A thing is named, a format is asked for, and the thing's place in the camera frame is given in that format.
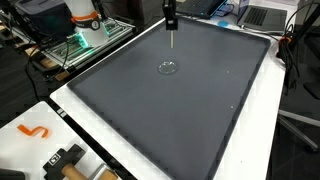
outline floor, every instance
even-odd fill
[[[36,103],[30,81],[24,72],[27,62],[25,55],[17,54],[11,47],[0,49],[0,128]],[[319,66],[320,63],[303,45],[299,50],[300,62]],[[49,94],[61,87],[65,82],[37,82],[37,89],[42,100],[48,100]],[[297,104],[300,99],[289,96],[291,103]],[[319,106],[315,110],[301,110],[299,113],[320,120]],[[320,145],[320,128],[293,122],[300,130]],[[269,178],[271,180],[320,180],[320,154],[307,153],[304,144],[277,125],[272,154],[270,157]]]

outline laptop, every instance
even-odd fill
[[[227,0],[186,0],[177,6],[176,12],[201,19],[210,19]]]
[[[259,31],[283,32],[287,11],[249,5],[250,0],[240,0],[238,25]]]

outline gray tray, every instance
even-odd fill
[[[270,41],[184,18],[174,39],[162,23],[68,86],[171,178],[212,178]]]

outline metal rack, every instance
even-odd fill
[[[111,18],[108,18],[104,24],[107,31],[110,33],[110,39],[107,43],[99,47],[83,48],[76,38],[69,39],[68,59],[64,65],[64,69],[66,71],[72,73],[73,71],[81,68],[85,64],[95,59],[97,56],[129,38],[134,31],[134,26],[121,21],[113,20]],[[62,66],[66,58],[67,44],[65,42],[61,43],[57,46],[42,51],[42,53],[55,63]]]

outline white table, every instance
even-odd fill
[[[288,16],[297,9],[295,6],[257,0],[252,4],[286,9]],[[204,22],[217,24],[220,20],[227,21],[228,28],[240,29],[236,26],[236,17],[232,15],[224,18],[215,17]],[[215,180],[260,180],[266,177],[285,74],[281,60],[275,58],[276,52],[277,46],[274,42],[247,97]],[[66,85],[50,97],[136,178],[139,180],[168,179],[162,171],[86,106]]]
[[[49,130],[29,137],[17,126],[28,129],[43,126]],[[73,144],[86,151],[76,168],[89,177],[103,160],[45,102],[40,102],[0,129],[0,168],[22,171],[27,179],[44,179],[43,165],[60,149],[68,151]]]

